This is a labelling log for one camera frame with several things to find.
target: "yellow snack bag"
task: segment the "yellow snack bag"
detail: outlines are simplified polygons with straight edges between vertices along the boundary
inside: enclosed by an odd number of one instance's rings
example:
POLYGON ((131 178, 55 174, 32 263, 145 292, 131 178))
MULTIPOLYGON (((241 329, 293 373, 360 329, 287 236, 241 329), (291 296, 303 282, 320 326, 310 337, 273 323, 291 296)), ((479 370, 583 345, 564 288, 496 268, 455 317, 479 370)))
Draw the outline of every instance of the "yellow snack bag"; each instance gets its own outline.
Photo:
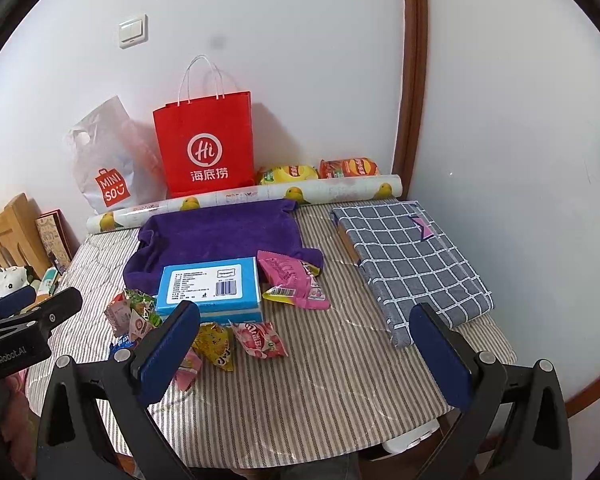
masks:
POLYGON ((312 166, 278 166, 262 173, 258 184, 280 184, 281 182, 298 182, 316 178, 318 178, 318 172, 312 166))
POLYGON ((191 347, 222 370, 234 371, 227 328, 218 323, 201 323, 198 335, 191 347))

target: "miniso bag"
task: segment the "miniso bag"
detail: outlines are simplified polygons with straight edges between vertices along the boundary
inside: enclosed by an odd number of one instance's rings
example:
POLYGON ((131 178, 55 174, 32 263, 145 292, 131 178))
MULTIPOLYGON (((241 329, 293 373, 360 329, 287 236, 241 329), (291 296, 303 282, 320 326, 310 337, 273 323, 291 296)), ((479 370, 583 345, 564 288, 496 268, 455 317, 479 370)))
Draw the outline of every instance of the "miniso bag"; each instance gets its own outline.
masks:
POLYGON ((77 123, 68 142, 75 181, 97 213, 165 199, 157 150, 140 136, 118 96, 77 123))

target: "blue gripper pad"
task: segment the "blue gripper pad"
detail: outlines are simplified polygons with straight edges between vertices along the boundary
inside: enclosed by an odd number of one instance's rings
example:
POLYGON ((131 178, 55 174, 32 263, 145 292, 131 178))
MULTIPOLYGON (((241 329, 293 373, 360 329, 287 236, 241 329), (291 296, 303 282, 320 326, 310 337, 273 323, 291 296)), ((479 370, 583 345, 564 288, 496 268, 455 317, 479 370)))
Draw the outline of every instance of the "blue gripper pad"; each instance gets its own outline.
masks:
POLYGON ((144 343, 152 332, 162 332, 163 327, 167 329, 140 368, 140 391, 137 397, 143 406, 155 404, 162 399, 180 363, 198 335, 200 328, 198 306, 189 301, 182 303, 187 305, 183 306, 182 310, 177 307, 162 326, 151 330, 140 343, 144 343))
POLYGON ((26 306, 36 301, 36 289, 30 285, 25 285, 11 294, 0 298, 0 319, 17 314, 26 306))
POLYGON ((419 304, 409 313, 409 330, 446 402, 465 412, 474 396, 471 374, 419 304))

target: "candy wrapper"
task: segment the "candy wrapper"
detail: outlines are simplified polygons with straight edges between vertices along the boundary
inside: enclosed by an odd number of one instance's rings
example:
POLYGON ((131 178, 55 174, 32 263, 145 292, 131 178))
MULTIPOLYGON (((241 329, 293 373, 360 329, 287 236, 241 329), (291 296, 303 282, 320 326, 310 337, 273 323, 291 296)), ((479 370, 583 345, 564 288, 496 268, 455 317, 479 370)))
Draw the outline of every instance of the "candy wrapper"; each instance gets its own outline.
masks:
POLYGON ((229 331, 218 323, 202 323, 191 347, 222 370, 234 371, 229 348, 229 331))
POLYGON ((270 322, 264 323, 232 323, 235 338, 240 342, 247 354, 266 359, 267 357, 285 357, 285 346, 280 341, 270 322))
POLYGON ((118 294, 107 305, 104 315, 113 329, 113 335, 120 337, 129 332, 129 320, 131 318, 131 308, 124 295, 118 294))
POLYGON ((190 348, 175 375, 176 386, 181 392, 186 392, 193 384, 200 368, 202 368, 202 359, 193 351, 193 348, 190 348))
POLYGON ((315 275, 319 269, 284 254, 258 251, 258 263, 272 288, 262 293, 265 300, 300 308, 326 310, 330 307, 315 275))
POLYGON ((155 311, 155 298, 139 290, 125 289, 125 297, 129 307, 135 310, 143 319, 147 320, 154 328, 162 324, 160 316, 155 311))
POLYGON ((140 316, 135 310, 131 311, 131 318, 129 320, 129 339, 131 341, 142 339, 152 329, 154 329, 154 326, 151 323, 140 316))
POLYGON ((133 348, 134 346, 136 346, 136 343, 129 339, 128 334, 123 335, 115 344, 109 344, 109 359, 121 348, 133 348))

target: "light switch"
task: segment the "light switch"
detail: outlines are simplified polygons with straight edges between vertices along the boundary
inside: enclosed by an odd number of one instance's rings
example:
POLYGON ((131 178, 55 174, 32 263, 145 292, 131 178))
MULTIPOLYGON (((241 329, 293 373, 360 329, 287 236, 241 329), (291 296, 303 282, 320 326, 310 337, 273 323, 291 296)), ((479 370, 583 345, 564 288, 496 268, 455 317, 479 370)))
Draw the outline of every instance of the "light switch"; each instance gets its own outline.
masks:
POLYGON ((146 14, 137 16, 118 25, 118 44, 127 48, 146 41, 146 14))

